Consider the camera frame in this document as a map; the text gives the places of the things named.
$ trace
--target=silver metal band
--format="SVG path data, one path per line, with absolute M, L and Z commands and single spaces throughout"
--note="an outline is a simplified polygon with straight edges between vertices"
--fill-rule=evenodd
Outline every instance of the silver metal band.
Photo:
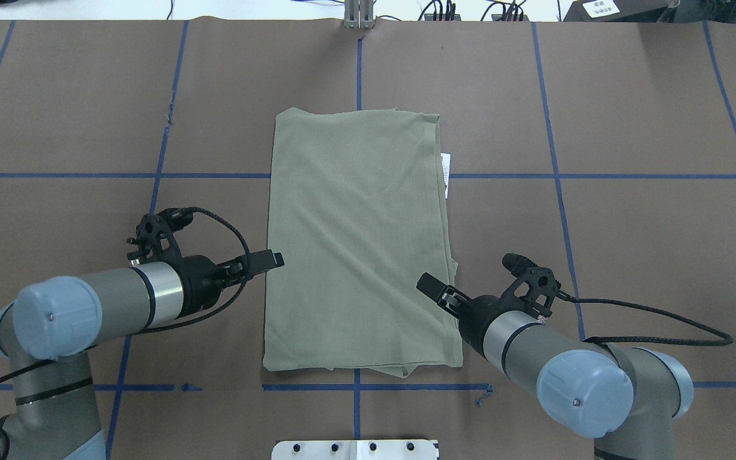
M 505 372 L 502 367 L 502 353 L 505 352 L 507 341 L 519 329 L 532 323 L 540 324 L 535 318 L 517 310 L 504 312 L 494 319 L 484 333 L 483 349 L 487 361 L 496 366 L 496 369 Z
M 665 365 L 666 368 L 669 369 L 669 372 L 672 373 L 673 378 L 675 378 L 675 382 L 677 382 L 678 391 L 680 391 L 680 405 L 678 405 L 678 411 L 674 416 L 672 416 L 672 419 L 683 417 L 683 414 L 685 414 L 686 411 L 689 411 L 689 407 L 692 406 L 692 402 L 694 401 L 694 384 L 692 382 L 692 377 L 689 375 L 689 371 L 686 370 L 686 367 L 684 367 L 680 361 L 672 358 L 666 353 L 639 346 L 634 348 L 642 349 L 643 351 L 651 353 L 655 358 L 660 359 L 660 361 L 663 362 L 663 365 Z
M 155 295 L 155 316 L 148 327 L 177 318 L 183 308 L 183 285 L 175 269 L 166 262 L 150 262 L 135 268 L 146 275 Z

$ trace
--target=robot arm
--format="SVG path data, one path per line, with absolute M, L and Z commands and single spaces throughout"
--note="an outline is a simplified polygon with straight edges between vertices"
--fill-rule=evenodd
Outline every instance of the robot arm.
M 556 297 L 572 299 L 552 271 L 517 254 L 503 265 L 517 279 L 500 298 L 470 299 L 427 273 L 417 289 L 456 317 L 464 341 L 538 398 L 552 419 L 595 439 L 596 459 L 674 458 L 671 421 L 694 396 L 683 365 L 648 349 L 565 337 L 544 325 Z M 528 293 L 517 297 L 525 283 Z
M 173 233 L 195 212 L 233 230 L 245 254 L 223 264 L 182 257 Z M 201 208 L 146 215 L 128 242 L 138 246 L 128 254 L 131 267 L 27 286 L 0 312 L 0 354 L 23 372 L 13 378 L 17 411 L 0 419 L 0 458 L 105 458 L 88 350 L 207 318 L 236 295 L 199 318 L 161 326 L 211 308 L 229 286 L 240 285 L 239 294 L 246 280 L 284 264 L 280 253 L 250 253 L 234 227 Z

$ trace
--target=white label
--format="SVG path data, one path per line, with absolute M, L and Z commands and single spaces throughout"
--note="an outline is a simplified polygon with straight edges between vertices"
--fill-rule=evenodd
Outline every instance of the white label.
M 583 6 L 590 17 L 607 17 L 621 12 L 613 0 L 595 0 L 595 2 L 584 3 Z
M 445 175 L 445 200 L 447 200 L 447 181 L 450 179 L 450 154 L 441 154 L 441 171 Z

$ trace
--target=metal plate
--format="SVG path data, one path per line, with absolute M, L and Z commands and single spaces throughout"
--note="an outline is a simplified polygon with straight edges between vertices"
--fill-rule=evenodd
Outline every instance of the metal plate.
M 272 460 L 438 460 L 437 440 L 281 441 Z

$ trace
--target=folded cloth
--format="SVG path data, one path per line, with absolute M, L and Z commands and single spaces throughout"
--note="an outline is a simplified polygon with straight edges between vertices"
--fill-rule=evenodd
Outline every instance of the folded cloth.
M 439 117 L 406 111 L 277 116 L 266 275 L 270 371 L 460 367 L 454 318 L 417 291 L 453 283 Z

